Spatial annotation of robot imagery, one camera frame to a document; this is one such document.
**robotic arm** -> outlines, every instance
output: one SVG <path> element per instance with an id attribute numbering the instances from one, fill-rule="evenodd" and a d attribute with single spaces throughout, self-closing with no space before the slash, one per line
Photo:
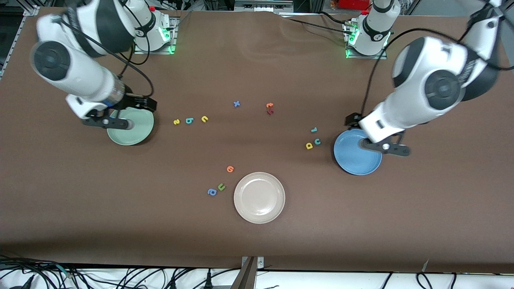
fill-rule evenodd
<path id="1" fill-rule="evenodd" d="M 435 119 L 459 102 L 486 93 L 496 82 L 498 71 L 487 60 L 498 64 L 501 0 L 483 5 L 479 0 L 461 0 L 473 12 L 464 45 L 445 43 L 432 37 L 411 42 L 398 55 L 393 67 L 395 91 L 366 117 L 356 114 L 347 125 L 358 121 L 368 139 L 363 148 L 383 154 L 408 156 L 410 150 L 400 144 L 403 131 Z M 391 136 L 399 135 L 393 143 Z"/>
<path id="2" fill-rule="evenodd" d="M 398 15 L 398 0 L 374 0 L 369 14 L 357 17 L 357 33 L 348 44 L 361 55 L 378 54 L 391 35 L 391 28 Z"/>
<path id="3" fill-rule="evenodd" d="M 132 128 L 131 122 L 110 118 L 110 109 L 156 110 L 155 100 L 132 95 L 114 73 L 93 59 L 106 55 L 107 51 L 63 23 L 113 53 L 127 51 L 132 46 L 135 29 L 118 0 L 93 0 L 82 7 L 68 7 L 62 15 L 50 14 L 38 19 L 39 42 L 32 49 L 32 68 L 48 83 L 69 93 L 66 102 L 83 124 L 127 130 Z"/>

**brown table surface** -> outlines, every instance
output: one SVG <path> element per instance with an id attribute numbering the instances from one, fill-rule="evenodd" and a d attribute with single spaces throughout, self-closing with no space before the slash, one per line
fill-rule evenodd
<path id="1" fill-rule="evenodd" d="M 133 147 L 83 126 L 66 94 L 35 74 L 36 17 L 27 19 L 0 82 L 1 248 L 77 263 L 237 267 L 241 256 L 261 255 L 275 269 L 415 272 L 430 259 L 428 271 L 514 270 L 512 73 L 408 130 L 410 157 L 385 156 L 373 174 L 353 176 L 332 147 L 360 108 L 373 61 L 346 59 L 336 32 L 268 12 L 184 19 L 176 54 L 142 66 L 155 84 L 157 124 Z M 405 16 L 394 28 L 459 36 L 465 21 Z M 391 47 L 368 109 L 392 92 L 393 60 L 421 35 Z M 113 57 L 100 63 L 122 68 Z M 149 91 L 130 69 L 124 80 Z M 322 145 L 306 150 L 314 138 Z M 237 182 L 256 171 L 286 190 L 284 210 L 265 225 L 246 222 L 233 204 Z M 208 196 L 219 183 L 227 189 Z"/>

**metal bracket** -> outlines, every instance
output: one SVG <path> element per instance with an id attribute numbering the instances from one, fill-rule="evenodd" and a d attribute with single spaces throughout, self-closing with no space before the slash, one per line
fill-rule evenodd
<path id="1" fill-rule="evenodd" d="M 125 93 L 125 96 L 121 99 L 121 101 L 110 108 L 120 111 L 127 107 L 154 112 L 157 110 L 157 101 L 150 97 L 142 97 L 132 93 Z"/>
<path id="2" fill-rule="evenodd" d="M 350 129 L 359 128 L 359 122 L 361 119 L 362 119 L 362 114 L 352 113 L 345 118 L 344 125 L 349 127 Z"/>
<path id="3" fill-rule="evenodd" d="M 363 138 L 359 144 L 363 149 L 379 152 L 384 155 L 392 154 L 397 156 L 409 156 L 411 154 L 411 149 L 409 149 L 409 147 L 407 147 L 405 144 L 401 144 L 401 140 L 403 139 L 404 135 L 405 132 L 399 132 L 392 136 L 388 136 L 384 140 L 377 143 L 372 143 L 370 139 Z M 392 138 L 395 136 L 398 136 L 398 140 L 393 142 Z"/>
<path id="4" fill-rule="evenodd" d="M 170 40 L 166 42 L 160 49 L 155 51 L 150 51 L 150 54 L 159 54 L 159 55 L 170 55 L 175 53 L 175 48 L 177 46 L 177 37 L 178 37 L 178 26 L 180 23 L 179 17 L 166 17 L 166 20 L 164 23 L 164 27 L 161 27 L 163 29 L 169 28 L 170 30 L 168 33 L 170 34 Z M 142 50 L 141 48 L 137 47 L 134 50 L 134 54 L 147 54 L 148 51 Z"/>
<path id="5" fill-rule="evenodd" d="M 4 71 L 7 68 L 7 63 L 9 62 L 9 59 L 11 59 L 11 54 L 14 50 L 14 46 L 16 45 L 16 42 L 18 41 L 18 37 L 20 37 L 20 33 L 22 33 L 23 25 L 25 24 L 25 20 L 27 17 L 23 17 L 22 22 L 20 23 L 20 26 L 18 27 L 18 31 L 16 32 L 16 36 L 14 37 L 14 40 L 12 41 L 11 48 L 9 49 L 9 53 L 7 54 L 7 57 L 5 58 L 5 63 L 2 66 L 2 71 L 0 71 L 0 80 L 2 79 L 2 76 L 4 75 Z"/>
<path id="6" fill-rule="evenodd" d="M 23 8 L 25 11 L 23 12 L 23 16 L 36 16 L 38 13 L 39 13 L 39 6 L 36 6 L 36 5 L 32 5 L 32 8 L 30 9 L 25 9 Z"/>
<path id="7" fill-rule="evenodd" d="M 100 127 L 104 129 L 117 129 L 117 130 L 127 130 L 130 128 L 129 121 L 126 119 L 109 116 L 109 109 L 103 111 L 102 116 L 98 116 L 97 111 L 92 111 L 89 115 L 90 118 L 83 119 L 82 124 L 88 125 L 90 127 Z"/>
<path id="8" fill-rule="evenodd" d="M 375 55 L 362 55 L 355 50 L 355 48 L 350 44 L 350 42 L 355 40 L 355 37 L 358 37 L 357 33 L 359 31 L 357 18 L 352 18 L 349 21 L 346 21 L 342 24 L 343 31 L 350 31 L 352 34 L 344 35 L 344 46 L 346 48 L 346 58 L 360 58 L 360 59 L 387 59 L 387 52 L 382 49 L 379 53 Z"/>
<path id="9" fill-rule="evenodd" d="M 257 256 L 243 257 L 246 260 L 243 261 L 243 267 L 239 271 L 239 274 L 234 280 L 230 289 L 254 289 L 255 278 L 257 277 L 257 265 L 259 263 Z"/>
<path id="10" fill-rule="evenodd" d="M 248 257 L 243 257 L 241 261 L 241 267 L 245 265 L 246 260 L 248 260 Z M 257 257 L 257 269 L 264 268 L 264 256 L 258 256 Z"/>

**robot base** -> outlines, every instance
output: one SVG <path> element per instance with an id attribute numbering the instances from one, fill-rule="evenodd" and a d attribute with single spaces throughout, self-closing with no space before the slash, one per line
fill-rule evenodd
<path id="1" fill-rule="evenodd" d="M 350 21 L 346 21 L 345 24 L 342 24 L 343 31 L 350 31 L 352 33 L 355 33 L 355 30 L 357 28 L 357 18 L 352 18 Z M 350 39 L 354 37 L 355 34 L 345 34 L 344 35 L 344 46 L 346 47 L 346 58 L 360 58 L 360 59 L 387 59 L 387 52 L 385 52 L 383 49 L 375 54 L 375 55 L 362 55 L 359 52 L 353 48 L 352 45 L 350 45 Z"/>
<path id="2" fill-rule="evenodd" d="M 178 36 L 178 23 L 180 22 L 179 17 L 170 17 L 167 14 L 163 14 L 160 11 L 153 11 L 152 13 L 156 14 L 156 19 L 159 19 L 160 25 L 156 25 L 155 29 L 160 30 L 158 35 L 159 49 L 154 51 L 150 51 L 150 54 L 159 54 L 159 55 L 170 55 L 175 53 L 175 46 L 177 44 L 177 36 Z M 137 38 L 136 39 L 136 49 L 134 51 L 135 54 L 147 54 L 148 51 L 146 49 L 139 48 L 138 43 L 143 48 L 146 48 L 146 38 Z"/>

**white plate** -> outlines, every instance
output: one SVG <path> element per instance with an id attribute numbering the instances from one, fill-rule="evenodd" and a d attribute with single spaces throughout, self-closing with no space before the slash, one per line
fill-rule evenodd
<path id="1" fill-rule="evenodd" d="M 246 221 L 265 224 L 284 208 L 286 194 L 280 181 L 268 173 L 251 173 L 241 179 L 234 191 L 234 205 Z"/>

